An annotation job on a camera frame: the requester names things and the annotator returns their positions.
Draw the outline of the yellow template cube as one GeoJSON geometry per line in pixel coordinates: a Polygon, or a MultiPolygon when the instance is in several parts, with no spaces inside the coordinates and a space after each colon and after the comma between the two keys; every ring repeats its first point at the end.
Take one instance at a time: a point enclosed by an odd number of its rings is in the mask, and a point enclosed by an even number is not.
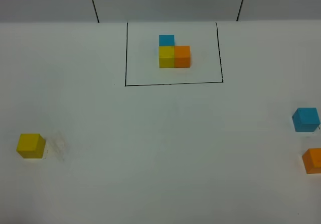
{"type": "Polygon", "coordinates": [[[174,68],[175,67],[175,47],[159,46],[158,62],[159,62],[159,68],[174,68]]]}

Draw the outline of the orange template cube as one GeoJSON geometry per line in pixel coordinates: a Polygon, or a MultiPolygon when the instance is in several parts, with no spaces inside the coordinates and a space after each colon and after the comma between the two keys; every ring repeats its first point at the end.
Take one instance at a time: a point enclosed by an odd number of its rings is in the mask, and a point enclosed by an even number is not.
{"type": "Polygon", "coordinates": [[[191,51],[190,46],[174,46],[175,68],[190,68],[191,51]]]}

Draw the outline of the blue template cube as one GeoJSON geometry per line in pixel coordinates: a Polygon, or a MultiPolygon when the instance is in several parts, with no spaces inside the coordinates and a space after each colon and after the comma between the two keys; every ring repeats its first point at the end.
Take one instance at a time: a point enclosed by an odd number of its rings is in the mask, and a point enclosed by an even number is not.
{"type": "Polygon", "coordinates": [[[175,36],[174,35],[159,35],[158,45],[161,46],[174,46],[175,36]]]}

